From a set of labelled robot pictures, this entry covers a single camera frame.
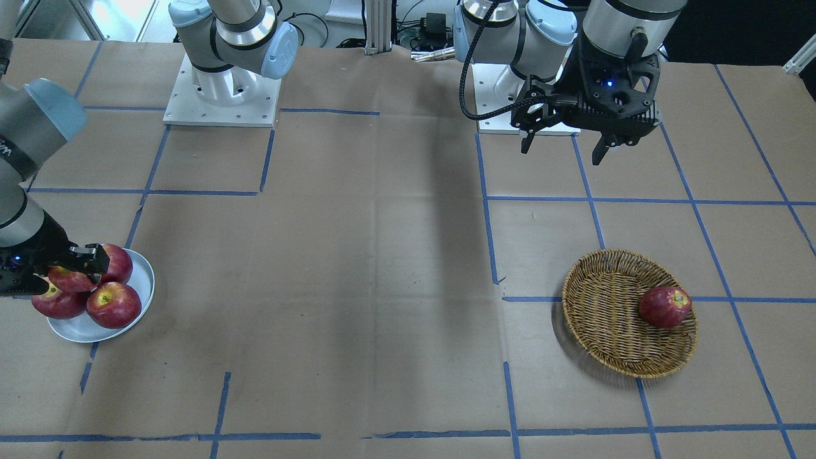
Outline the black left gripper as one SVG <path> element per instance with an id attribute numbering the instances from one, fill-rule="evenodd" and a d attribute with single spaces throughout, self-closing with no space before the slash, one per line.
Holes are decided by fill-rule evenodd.
<path id="1" fill-rule="evenodd" d="M 553 105 L 555 99 L 553 86 L 542 80 L 526 80 L 521 85 L 516 106 L 510 111 L 510 125 L 521 133 L 521 154 L 528 154 L 536 133 L 564 121 Z M 602 135 L 592 151 L 592 166 L 599 166 L 615 146 L 615 135 Z"/>

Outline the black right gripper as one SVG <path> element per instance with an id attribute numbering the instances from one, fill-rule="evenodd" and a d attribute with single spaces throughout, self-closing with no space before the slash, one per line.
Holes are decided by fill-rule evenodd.
<path id="1" fill-rule="evenodd" d="M 45 217 L 38 234 L 38 264 L 45 267 L 58 266 L 71 272 L 84 274 L 91 284 L 99 284 L 108 272 L 110 257 L 101 244 L 80 247 L 67 236 L 63 226 L 53 217 Z"/>

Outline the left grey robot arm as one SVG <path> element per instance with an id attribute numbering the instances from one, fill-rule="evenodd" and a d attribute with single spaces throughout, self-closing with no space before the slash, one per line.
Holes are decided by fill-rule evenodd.
<path id="1" fill-rule="evenodd" d="M 655 97 L 659 49 L 685 1 L 460 1 L 455 55 L 462 114 L 472 121 L 510 114 L 527 153 L 534 135 L 563 123 L 595 131 L 592 163 L 610 149 L 635 146 L 662 123 Z M 467 108 L 470 64 L 506 65 L 521 81 L 512 101 L 484 114 Z"/>

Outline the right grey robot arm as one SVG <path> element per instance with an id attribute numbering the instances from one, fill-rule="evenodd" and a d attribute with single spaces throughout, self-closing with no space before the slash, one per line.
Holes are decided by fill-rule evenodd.
<path id="1" fill-rule="evenodd" d="M 52 266 L 98 281 L 110 258 L 99 244 L 79 247 L 63 227 L 29 197 L 31 180 L 58 149 L 79 134 L 87 114 L 63 87 L 37 78 L 1 96 L 1 249 L 3 296 L 38 295 Z"/>

